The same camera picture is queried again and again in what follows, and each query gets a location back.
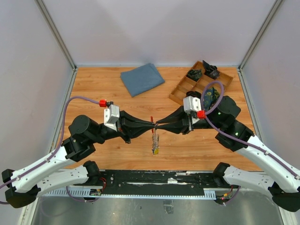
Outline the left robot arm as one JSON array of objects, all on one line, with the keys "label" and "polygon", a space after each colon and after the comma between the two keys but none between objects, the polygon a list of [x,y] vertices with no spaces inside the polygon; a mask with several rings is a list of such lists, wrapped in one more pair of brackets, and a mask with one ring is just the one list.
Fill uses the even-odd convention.
[{"label": "left robot arm", "polygon": [[77,116],[68,127],[70,137],[60,141],[58,147],[45,157],[20,170],[4,170],[3,184],[5,191],[3,205],[14,208],[27,206],[46,192],[69,185],[94,186],[104,181],[94,161],[60,172],[67,165],[79,162],[95,152],[95,143],[103,144],[106,140],[122,138],[125,143],[139,137],[155,127],[154,122],[133,117],[121,111],[120,116],[98,124],[86,115]]}]

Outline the metal key organizer red handle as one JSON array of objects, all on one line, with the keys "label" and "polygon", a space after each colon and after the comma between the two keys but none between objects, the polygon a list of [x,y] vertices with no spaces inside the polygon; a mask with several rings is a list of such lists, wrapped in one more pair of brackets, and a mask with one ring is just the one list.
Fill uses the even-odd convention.
[{"label": "metal key organizer red handle", "polygon": [[156,132],[156,128],[152,130],[152,153],[157,155],[159,153],[159,134]]}]

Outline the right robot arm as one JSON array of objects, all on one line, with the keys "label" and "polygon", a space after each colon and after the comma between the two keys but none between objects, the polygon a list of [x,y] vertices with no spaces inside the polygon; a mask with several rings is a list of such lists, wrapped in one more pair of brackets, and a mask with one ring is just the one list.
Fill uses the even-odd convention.
[{"label": "right robot arm", "polygon": [[175,134],[195,129],[215,129],[218,142],[232,152],[243,155],[264,171],[264,175],[247,172],[227,163],[219,163],[212,173],[213,184],[249,188],[272,198],[279,207],[297,212],[300,209],[300,171],[269,149],[254,132],[237,121],[241,109],[229,96],[219,97],[206,112],[204,100],[184,98],[184,105],[158,120],[156,128]]}]

